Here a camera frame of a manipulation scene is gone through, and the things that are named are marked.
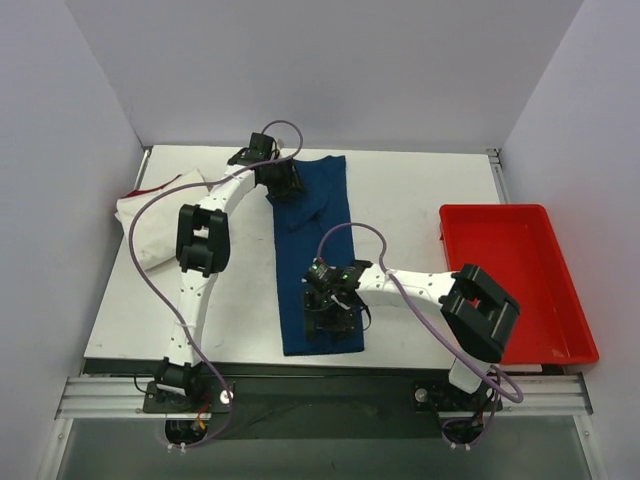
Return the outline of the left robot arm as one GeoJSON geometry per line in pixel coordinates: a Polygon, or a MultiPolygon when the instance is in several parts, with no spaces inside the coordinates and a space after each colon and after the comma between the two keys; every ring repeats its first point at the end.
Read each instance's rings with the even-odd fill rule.
{"type": "Polygon", "coordinates": [[[179,318],[168,350],[155,375],[170,404],[182,412],[195,409],[204,395],[200,379],[204,361],[197,348],[214,284],[231,256],[230,217],[258,185],[278,200],[304,187],[292,159],[282,161],[277,141],[265,131],[251,134],[249,144],[226,164],[225,181],[209,188],[202,200],[178,213],[176,260],[180,268],[179,318]]]}

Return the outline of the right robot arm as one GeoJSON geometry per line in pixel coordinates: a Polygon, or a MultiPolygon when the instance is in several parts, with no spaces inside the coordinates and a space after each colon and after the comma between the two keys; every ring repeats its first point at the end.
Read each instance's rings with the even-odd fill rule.
{"type": "Polygon", "coordinates": [[[451,406],[467,407],[481,385],[513,403],[523,401],[521,388],[499,368],[521,307],[482,268],[466,264],[458,271],[424,273],[368,260],[337,267],[316,258],[303,284],[320,301],[322,314],[374,307],[410,310],[454,356],[442,386],[451,406]]]}

